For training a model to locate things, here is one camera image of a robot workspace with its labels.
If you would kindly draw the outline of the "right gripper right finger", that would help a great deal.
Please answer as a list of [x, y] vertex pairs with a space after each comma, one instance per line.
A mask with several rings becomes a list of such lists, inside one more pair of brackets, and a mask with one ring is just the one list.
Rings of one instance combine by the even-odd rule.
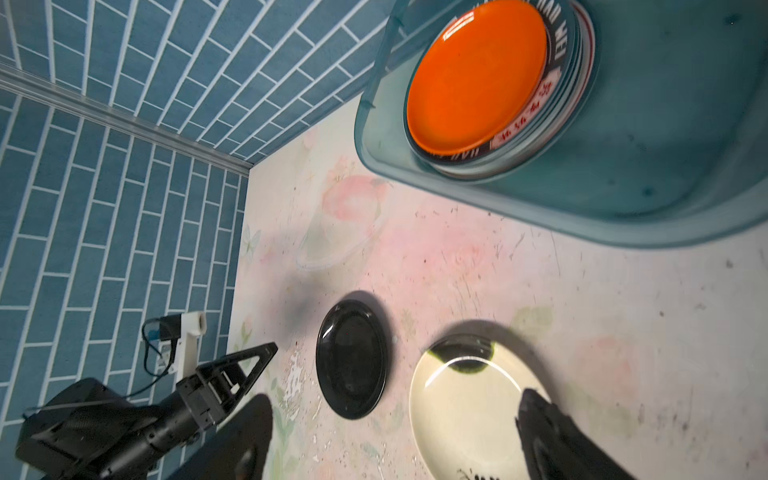
[[533, 389], [523, 391], [516, 426], [532, 479], [634, 479]]

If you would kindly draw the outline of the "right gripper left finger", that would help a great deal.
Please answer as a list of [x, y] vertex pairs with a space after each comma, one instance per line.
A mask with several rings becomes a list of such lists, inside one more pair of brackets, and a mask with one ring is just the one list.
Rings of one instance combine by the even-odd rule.
[[255, 395], [170, 479], [262, 479], [273, 426], [269, 397]]

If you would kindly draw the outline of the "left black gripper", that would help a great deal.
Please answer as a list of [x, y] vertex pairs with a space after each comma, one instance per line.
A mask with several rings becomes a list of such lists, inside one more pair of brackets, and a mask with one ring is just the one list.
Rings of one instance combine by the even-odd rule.
[[127, 434], [96, 461], [99, 479], [142, 479], [178, 445], [222, 423], [276, 356], [274, 342], [198, 367], [159, 405], [159, 418]]

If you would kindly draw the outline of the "black round plate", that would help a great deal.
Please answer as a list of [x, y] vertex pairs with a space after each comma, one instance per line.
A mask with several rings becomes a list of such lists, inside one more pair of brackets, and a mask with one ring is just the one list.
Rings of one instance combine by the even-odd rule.
[[315, 367], [323, 398], [346, 420], [370, 414], [382, 398], [390, 369], [385, 323], [363, 301], [345, 298], [320, 326]]

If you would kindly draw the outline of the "orange round plate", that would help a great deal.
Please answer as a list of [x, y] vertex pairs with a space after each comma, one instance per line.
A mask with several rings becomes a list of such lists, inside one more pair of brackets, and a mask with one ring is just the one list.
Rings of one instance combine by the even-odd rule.
[[488, 143], [532, 97], [547, 29], [526, 1], [490, 1], [447, 25], [422, 57], [405, 117], [415, 144], [452, 156]]

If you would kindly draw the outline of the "green rim HAO SHI plate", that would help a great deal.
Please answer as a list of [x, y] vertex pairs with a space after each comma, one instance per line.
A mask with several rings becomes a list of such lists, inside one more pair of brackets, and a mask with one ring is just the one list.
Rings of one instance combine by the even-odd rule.
[[[476, 2], [471, 7], [465, 8], [459, 14], [455, 15], [449, 22], [445, 24], [441, 31], [435, 35], [430, 46], [433, 44], [437, 36], [444, 30], [444, 28], [453, 22], [456, 18], [473, 9], [474, 7], [487, 2], [490, 1]], [[514, 138], [520, 136], [527, 128], [532, 126], [533, 122], [538, 117], [542, 116], [543, 112], [552, 104], [555, 97], [559, 95], [560, 91], [563, 89], [565, 81], [572, 77], [575, 69], [575, 53], [573, 44], [575, 41], [579, 40], [580, 35], [577, 31], [576, 14], [571, 2], [526, 2], [530, 3], [537, 9], [542, 19], [544, 20], [547, 29], [548, 50], [543, 75], [532, 97], [528, 100], [522, 111], [517, 114], [513, 120], [505, 128], [503, 128], [500, 133], [496, 134], [488, 143], [475, 149], [471, 149], [467, 152], [454, 154], [452, 156], [432, 155], [420, 149], [415, 144], [415, 141], [411, 138], [407, 128], [405, 106], [413, 75], [422, 57], [425, 55], [430, 46], [421, 56], [408, 85], [404, 105], [404, 120], [406, 136], [410, 145], [415, 151], [424, 155], [429, 161], [435, 164], [445, 165], [467, 164], [469, 162], [477, 161], [490, 155], [492, 152], [501, 149], [502, 147], [509, 144]]]

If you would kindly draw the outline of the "translucent teal plastic bin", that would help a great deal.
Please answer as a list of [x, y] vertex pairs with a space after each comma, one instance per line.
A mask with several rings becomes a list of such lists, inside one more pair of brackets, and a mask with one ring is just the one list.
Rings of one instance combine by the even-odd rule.
[[688, 246], [767, 219], [767, 5], [577, 1], [583, 86], [525, 161], [485, 178], [408, 137], [418, 62], [468, 1], [398, 1], [354, 126], [371, 171], [597, 243]]

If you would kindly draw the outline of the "cream plate black flower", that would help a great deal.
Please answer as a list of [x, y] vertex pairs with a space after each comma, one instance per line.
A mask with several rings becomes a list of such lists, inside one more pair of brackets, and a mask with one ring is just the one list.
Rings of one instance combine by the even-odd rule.
[[413, 437], [434, 479], [527, 479], [516, 426], [523, 393], [550, 398], [537, 375], [505, 346], [448, 335], [415, 367], [409, 392]]

